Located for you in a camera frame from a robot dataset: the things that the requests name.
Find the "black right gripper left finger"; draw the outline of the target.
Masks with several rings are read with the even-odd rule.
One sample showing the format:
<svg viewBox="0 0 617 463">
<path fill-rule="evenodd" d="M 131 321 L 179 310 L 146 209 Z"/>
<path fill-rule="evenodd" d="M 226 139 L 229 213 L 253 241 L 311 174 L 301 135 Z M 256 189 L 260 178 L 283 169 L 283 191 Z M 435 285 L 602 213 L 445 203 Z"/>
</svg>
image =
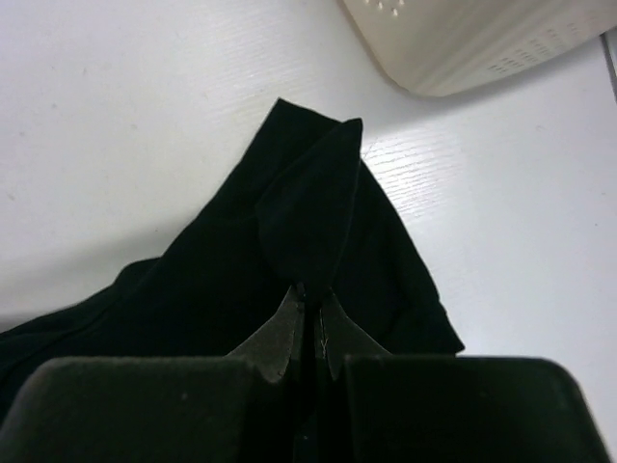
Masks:
<svg viewBox="0 0 617 463">
<path fill-rule="evenodd" d="M 65 357 L 1 428 L 5 462 L 290 462 L 305 325 L 295 288 L 222 357 Z"/>
</svg>

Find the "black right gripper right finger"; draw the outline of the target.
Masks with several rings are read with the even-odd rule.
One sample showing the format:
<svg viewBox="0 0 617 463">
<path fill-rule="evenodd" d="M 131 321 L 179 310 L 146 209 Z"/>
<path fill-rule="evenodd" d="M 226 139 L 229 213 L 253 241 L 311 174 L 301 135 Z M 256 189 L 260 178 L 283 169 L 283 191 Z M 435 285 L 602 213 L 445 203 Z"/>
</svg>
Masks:
<svg viewBox="0 0 617 463">
<path fill-rule="evenodd" d="M 606 462 L 569 371 L 530 357 L 394 355 L 328 296 L 314 317 L 322 462 Z"/>
</svg>

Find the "black garment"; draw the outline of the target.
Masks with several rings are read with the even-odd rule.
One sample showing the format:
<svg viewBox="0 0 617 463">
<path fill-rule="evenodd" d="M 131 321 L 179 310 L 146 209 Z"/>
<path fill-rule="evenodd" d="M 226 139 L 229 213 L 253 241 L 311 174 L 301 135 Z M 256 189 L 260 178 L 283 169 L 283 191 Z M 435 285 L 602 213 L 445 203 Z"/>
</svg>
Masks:
<svg viewBox="0 0 617 463">
<path fill-rule="evenodd" d="M 332 291 L 392 353 L 461 352 L 361 145 L 361 120 L 277 101 L 224 184 L 160 257 L 2 334 L 2 409 L 54 358 L 226 355 L 295 285 L 311 301 Z"/>
</svg>

